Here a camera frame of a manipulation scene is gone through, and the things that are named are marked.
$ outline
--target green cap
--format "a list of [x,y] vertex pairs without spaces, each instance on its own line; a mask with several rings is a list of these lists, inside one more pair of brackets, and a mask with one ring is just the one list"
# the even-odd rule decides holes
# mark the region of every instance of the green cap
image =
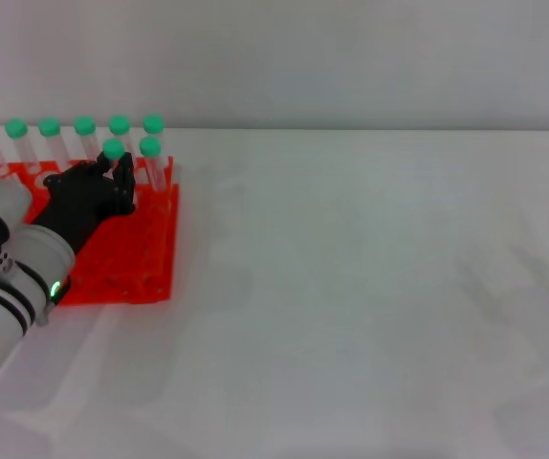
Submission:
[[160,141],[155,137],[145,137],[139,142],[139,149],[141,154],[146,158],[153,158],[158,156],[162,151],[160,147]]
[[96,132],[96,123],[92,117],[78,117],[75,120],[75,132],[81,137],[89,136]]
[[164,119],[162,115],[152,113],[143,119],[143,129],[147,134],[160,134],[164,131]]
[[43,137],[55,137],[60,133],[60,123],[55,118],[46,118],[38,124],[38,130]]
[[125,153],[123,143],[119,139],[109,139],[102,144],[102,153],[109,161],[118,160]]
[[28,134],[28,126],[19,118],[9,121],[5,124],[5,131],[12,139],[21,139]]
[[130,130],[130,120],[124,115],[111,117],[109,129],[114,136],[122,136]]

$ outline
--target green led light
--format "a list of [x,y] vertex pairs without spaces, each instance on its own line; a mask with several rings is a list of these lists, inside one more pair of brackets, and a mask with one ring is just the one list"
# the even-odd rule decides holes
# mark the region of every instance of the green led light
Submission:
[[54,283],[54,285],[52,285],[51,297],[55,296],[55,294],[57,293],[57,290],[60,288],[60,285],[62,285],[62,283],[59,280],[56,283]]

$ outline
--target robotic arm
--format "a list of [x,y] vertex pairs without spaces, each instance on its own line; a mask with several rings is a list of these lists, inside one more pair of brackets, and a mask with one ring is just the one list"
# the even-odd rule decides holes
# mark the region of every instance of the robotic arm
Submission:
[[30,225],[22,223],[30,192],[0,179],[0,366],[35,321],[47,323],[70,288],[75,255],[99,224],[134,211],[130,154],[119,160],[113,179],[103,176],[110,168],[101,154],[95,163],[47,177],[50,201]]

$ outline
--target black stripe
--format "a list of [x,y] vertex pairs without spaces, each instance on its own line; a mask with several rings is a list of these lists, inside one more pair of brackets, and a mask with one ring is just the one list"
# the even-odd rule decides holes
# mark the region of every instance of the black stripe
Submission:
[[13,260],[13,261],[17,266],[19,266],[19,268],[24,273],[29,275],[34,280],[34,282],[38,284],[38,286],[41,288],[41,290],[45,294],[45,300],[49,301],[49,287],[47,287],[47,283],[45,283],[43,278],[40,275],[38,275],[38,273],[35,270],[33,270],[30,266],[26,266],[21,261],[17,261],[17,260]]
[[7,292],[9,295],[13,296],[17,301],[22,303],[22,306],[26,308],[28,315],[30,316],[30,324],[34,323],[36,318],[36,311],[34,310],[33,304],[22,294],[19,290],[13,287],[11,284],[6,284],[5,282],[0,281],[0,290]]
[[28,331],[28,324],[26,323],[26,319],[24,319],[24,316],[22,316],[22,313],[17,311],[17,308],[2,296],[0,296],[0,305],[3,308],[5,308],[7,311],[9,311],[11,314],[13,314],[13,316],[19,322],[19,325],[22,327],[22,331],[24,332],[24,335],[26,335],[26,332]]

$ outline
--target orange rack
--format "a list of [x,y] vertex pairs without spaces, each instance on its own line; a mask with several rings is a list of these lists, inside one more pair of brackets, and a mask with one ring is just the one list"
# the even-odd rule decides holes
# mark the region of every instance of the orange rack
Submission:
[[[36,177],[28,175],[22,163],[9,164],[9,175],[17,176],[33,194],[26,223],[49,201],[42,179],[47,172],[58,173],[55,162],[40,164]],[[144,304],[170,298],[179,211],[179,185],[172,183],[172,165],[169,158],[166,192],[154,193],[150,184],[136,184],[136,210],[99,225],[77,255],[70,274],[72,287],[60,305]],[[144,169],[144,159],[139,158],[135,177],[146,175]]]

